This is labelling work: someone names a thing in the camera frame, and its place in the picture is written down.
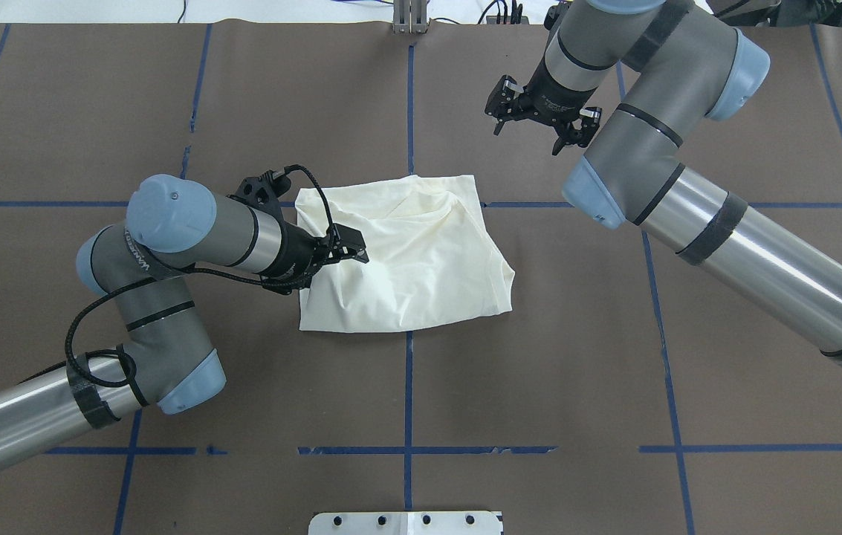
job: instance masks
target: white towel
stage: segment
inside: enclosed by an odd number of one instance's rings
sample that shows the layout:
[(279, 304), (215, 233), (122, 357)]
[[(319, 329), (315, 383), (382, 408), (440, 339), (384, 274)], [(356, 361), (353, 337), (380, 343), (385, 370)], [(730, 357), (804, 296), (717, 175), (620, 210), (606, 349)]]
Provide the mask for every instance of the white towel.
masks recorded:
[[(357, 228), (370, 262), (326, 265), (299, 293), (301, 331), (400, 332), (512, 311), (513, 270), (483, 224), (474, 177), (417, 175), (325, 189), (335, 223)], [(315, 189), (298, 225), (325, 235)]]

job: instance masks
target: white mounting plate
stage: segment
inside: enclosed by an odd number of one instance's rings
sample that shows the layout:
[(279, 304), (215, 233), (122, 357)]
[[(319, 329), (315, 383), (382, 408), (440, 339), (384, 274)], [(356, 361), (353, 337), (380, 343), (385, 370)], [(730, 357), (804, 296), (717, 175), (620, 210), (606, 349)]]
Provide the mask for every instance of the white mounting plate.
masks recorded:
[(503, 535), (502, 518), (491, 511), (321, 513), (308, 535)]

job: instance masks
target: blue joint cap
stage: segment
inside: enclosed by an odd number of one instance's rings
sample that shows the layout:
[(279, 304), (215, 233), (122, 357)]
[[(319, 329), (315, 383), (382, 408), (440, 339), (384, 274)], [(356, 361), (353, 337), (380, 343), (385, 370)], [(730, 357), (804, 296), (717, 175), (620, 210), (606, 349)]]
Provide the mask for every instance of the blue joint cap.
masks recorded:
[(737, 31), (737, 50), (728, 81), (724, 84), (721, 96), (715, 106), (705, 115), (709, 119), (724, 121), (737, 113), (744, 102), (761, 87), (761, 82), (771, 70), (771, 57), (761, 47)]
[(74, 260), (74, 267), (77, 268), (77, 276), (80, 281), (84, 283), (87, 288), (90, 288), (94, 294), (101, 297), (107, 295), (107, 291), (100, 287), (97, 283), (97, 277), (94, 277), (94, 265), (91, 263), (92, 254), (94, 254), (94, 244), (97, 243), (97, 238), (104, 233), (111, 226), (103, 227), (97, 231), (97, 234), (91, 237), (90, 240), (84, 241), (84, 244), (77, 250), (77, 258)]
[(586, 0), (597, 10), (614, 15), (638, 15), (654, 10), (665, 3), (665, 0)]
[(585, 156), (563, 184), (563, 197), (605, 227), (614, 230), (625, 221), (625, 214)]
[(155, 174), (140, 184), (126, 206), (133, 240), (159, 253), (195, 246), (216, 223), (216, 198), (198, 182)]
[(223, 386), (226, 386), (226, 373), (219, 362), (219, 355), (213, 349), (186, 379), (181, 380), (179, 385), (169, 390), (169, 394), (156, 404), (166, 414), (176, 414), (210, 399), (218, 394)]

